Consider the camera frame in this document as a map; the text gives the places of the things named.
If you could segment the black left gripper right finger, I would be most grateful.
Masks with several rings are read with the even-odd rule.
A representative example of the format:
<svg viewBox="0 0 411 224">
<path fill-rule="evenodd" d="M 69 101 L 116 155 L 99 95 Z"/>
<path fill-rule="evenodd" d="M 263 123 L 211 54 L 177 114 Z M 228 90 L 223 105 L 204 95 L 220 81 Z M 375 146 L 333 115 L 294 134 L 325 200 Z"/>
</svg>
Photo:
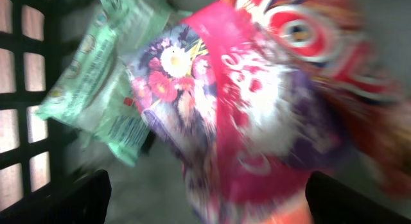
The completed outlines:
<svg viewBox="0 0 411 224">
<path fill-rule="evenodd" d="M 373 202 L 320 171 L 313 172 L 309 177 L 305 197 L 314 223 L 410 224 L 410 219 Z"/>
</svg>

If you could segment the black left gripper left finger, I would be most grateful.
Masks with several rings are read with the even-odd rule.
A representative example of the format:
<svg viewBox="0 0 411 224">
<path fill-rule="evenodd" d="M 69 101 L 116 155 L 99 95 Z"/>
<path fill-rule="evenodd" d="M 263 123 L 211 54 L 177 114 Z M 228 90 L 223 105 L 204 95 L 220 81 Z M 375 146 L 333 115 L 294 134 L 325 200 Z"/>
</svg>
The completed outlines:
<svg viewBox="0 0 411 224">
<path fill-rule="evenodd" d="M 49 194 L 23 199 L 1 211 L 1 224 L 104 224 L 112 193 L 99 169 Z"/>
</svg>

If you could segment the mint green wipes packet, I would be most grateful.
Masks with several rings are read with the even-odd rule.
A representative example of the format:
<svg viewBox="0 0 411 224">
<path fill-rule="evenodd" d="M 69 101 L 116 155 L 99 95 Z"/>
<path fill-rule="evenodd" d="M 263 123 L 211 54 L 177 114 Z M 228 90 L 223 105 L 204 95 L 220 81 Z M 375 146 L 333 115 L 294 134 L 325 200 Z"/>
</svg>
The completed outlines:
<svg viewBox="0 0 411 224">
<path fill-rule="evenodd" d="M 149 129 L 118 55 L 133 51 L 189 15 L 166 0 L 100 0 L 93 20 L 36 115 L 77 128 L 135 166 Z"/>
</svg>

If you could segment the purple pink floral packet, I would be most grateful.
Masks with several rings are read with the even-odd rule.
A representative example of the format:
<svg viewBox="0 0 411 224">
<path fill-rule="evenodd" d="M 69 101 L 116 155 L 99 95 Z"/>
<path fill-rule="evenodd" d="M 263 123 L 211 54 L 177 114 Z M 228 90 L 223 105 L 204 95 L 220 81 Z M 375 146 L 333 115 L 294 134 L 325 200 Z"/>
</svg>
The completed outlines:
<svg viewBox="0 0 411 224">
<path fill-rule="evenodd" d="M 120 56 L 204 223 L 311 223 L 307 180 L 331 171 L 343 148 L 311 80 L 267 44 L 217 2 Z"/>
</svg>

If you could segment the orange red snack bar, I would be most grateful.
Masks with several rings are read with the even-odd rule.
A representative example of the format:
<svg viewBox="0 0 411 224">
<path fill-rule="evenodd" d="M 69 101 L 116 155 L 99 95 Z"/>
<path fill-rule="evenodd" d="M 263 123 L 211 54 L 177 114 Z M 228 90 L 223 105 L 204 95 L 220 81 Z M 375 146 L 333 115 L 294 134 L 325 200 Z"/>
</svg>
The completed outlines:
<svg viewBox="0 0 411 224">
<path fill-rule="evenodd" d="M 338 110 L 383 190 L 410 195 L 410 97 L 380 63 L 353 0 L 221 0 L 246 13 Z"/>
</svg>

